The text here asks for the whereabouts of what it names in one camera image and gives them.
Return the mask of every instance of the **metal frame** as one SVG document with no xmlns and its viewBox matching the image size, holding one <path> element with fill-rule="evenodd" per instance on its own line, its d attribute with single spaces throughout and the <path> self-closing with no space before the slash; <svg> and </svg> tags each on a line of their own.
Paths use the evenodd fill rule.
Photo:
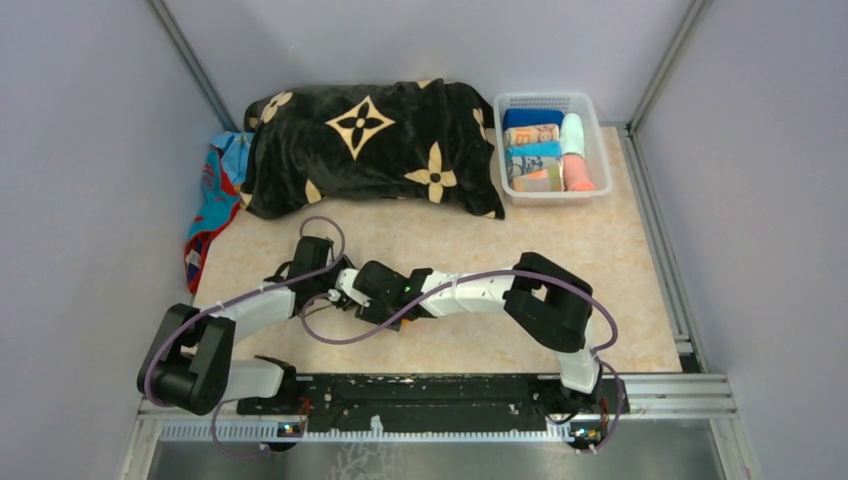
<svg viewBox="0 0 848 480">
<path fill-rule="evenodd" d="M 194 78 L 198 89 L 209 103 L 212 112 L 221 126 L 235 130 L 233 117 L 227 110 L 213 82 L 194 53 L 190 43 L 183 35 L 177 21 L 168 9 L 165 0 L 145 0 L 150 6 L 165 34 L 171 40 L 174 49 Z M 645 94 L 628 124 L 612 124 L 619 135 L 622 150 L 630 174 L 640 215 L 645 227 L 651 256 L 657 271 L 664 301 L 669 314 L 671 329 L 681 358 L 697 359 L 696 367 L 707 370 L 707 362 L 701 348 L 697 332 L 692 322 L 692 314 L 687 301 L 674 253 L 668 240 L 662 214 L 657 202 L 651 176 L 644 154 L 640 148 L 638 132 L 647 115 L 659 97 L 675 64 L 681 57 L 687 40 L 695 27 L 704 17 L 712 0 L 693 0 L 675 34 L 668 51 L 651 80 Z M 627 374 L 622 376 L 627 384 L 631 413 L 623 415 L 622 421 L 639 420 L 675 420 L 708 419 L 714 438 L 715 454 L 720 459 L 726 478 L 761 478 L 752 455 L 747 438 L 739 420 L 733 394 L 723 374 Z M 228 441 L 251 441 L 260 439 L 267 430 L 263 425 L 276 422 L 297 421 L 291 416 L 241 417 L 235 412 L 235 405 L 222 408 L 219 426 L 225 430 Z M 210 416 L 197 417 L 175 408 L 158 408 L 149 402 L 142 402 L 136 418 L 135 427 L 127 448 L 127 455 L 121 469 L 122 480 L 146 479 L 153 461 L 157 443 L 161 441 L 209 441 Z M 596 415 L 578 415 L 575 421 L 596 420 Z M 351 432 L 307 434 L 303 441 L 561 441 L 562 432 L 550 429 L 547 432 L 533 432 L 518 438 L 510 434 L 475 435 L 445 434 L 439 438 L 433 435 L 420 438 L 409 434 L 391 434 L 379 430 L 364 432 L 363 435 L 351 435 Z"/>
</svg>

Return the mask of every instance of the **blue towel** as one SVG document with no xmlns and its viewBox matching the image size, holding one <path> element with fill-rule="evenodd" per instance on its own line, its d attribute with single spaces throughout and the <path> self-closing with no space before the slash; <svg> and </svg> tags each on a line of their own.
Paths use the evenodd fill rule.
<svg viewBox="0 0 848 480">
<path fill-rule="evenodd" d="M 224 169 L 224 173 L 234 187 L 244 183 L 247 173 L 247 155 L 250 153 L 252 141 L 252 133 L 224 132 L 215 135 L 209 142 L 213 147 L 224 152 L 224 156 L 221 157 L 221 168 Z"/>
<path fill-rule="evenodd" d="M 526 127 L 528 125 L 544 125 L 555 123 L 562 125 L 565 114 L 559 110 L 542 110 L 538 108 L 507 108 L 504 112 L 503 129 Z"/>
<path fill-rule="evenodd" d="M 204 203 L 191 223 L 188 239 L 183 250 L 186 280 L 191 293 L 195 293 L 200 284 L 200 274 L 203 271 L 209 245 L 230 224 L 239 208 L 239 194 L 224 169 L 224 158 L 229 155 L 231 160 L 240 161 L 242 150 L 247 150 L 243 146 L 244 142 L 234 141 L 235 137 L 239 135 L 217 135 L 212 139 L 212 148 L 206 155 L 206 165 L 203 166 L 203 176 L 200 179 L 200 190 L 203 193 Z M 228 138 L 223 143 L 225 149 L 221 149 L 216 145 L 216 142 L 224 136 Z M 238 176 L 239 171 L 233 170 L 234 175 Z"/>
<path fill-rule="evenodd" d="M 506 149 L 506 158 L 512 157 L 557 157 L 562 154 L 559 142 L 528 143 Z"/>
</svg>

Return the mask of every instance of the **gray wall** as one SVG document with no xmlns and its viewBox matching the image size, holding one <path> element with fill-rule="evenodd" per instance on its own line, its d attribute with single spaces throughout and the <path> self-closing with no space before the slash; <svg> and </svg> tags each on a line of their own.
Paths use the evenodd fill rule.
<svg viewBox="0 0 848 480">
<path fill-rule="evenodd" d="M 218 126 L 140 0 L 0 2 L 0 65 L 0 478 L 113 478 Z"/>
<path fill-rule="evenodd" d="M 625 121 L 688 0 L 169 0 L 237 122 L 292 86 L 437 76 L 492 100 L 577 90 Z"/>
<path fill-rule="evenodd" d="M 640 134 L 769 479 L 845 478 L 848 3 L 716 2 Z"/>
</svg>

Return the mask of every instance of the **white plastic basket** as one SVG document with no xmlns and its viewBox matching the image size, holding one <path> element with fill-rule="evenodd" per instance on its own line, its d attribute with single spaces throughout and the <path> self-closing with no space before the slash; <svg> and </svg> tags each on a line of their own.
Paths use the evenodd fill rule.
<svg viewBox="0 0 848 480">
<path fill-rule="evenodd" d="M 503 117 L 508 108 L 544 108 L 576 113 L 583 120 L 583 138 L 586 142 L 586 167 L 589 179 L 595 184 L 591 192 L 516 192 L 509 186 L 503 144 Z M 513 205 L 542 207 L 567 203 L 585 203 L 594 197 L 609 195 L 612 191 L 612 174 L 607 151 L 604 148 L 598 117 L 592 100 L 583 93 L 502 93 L 495 97 L 495 136 L 497 137 L 498 163 L 501 184 Z"/>
</svg>

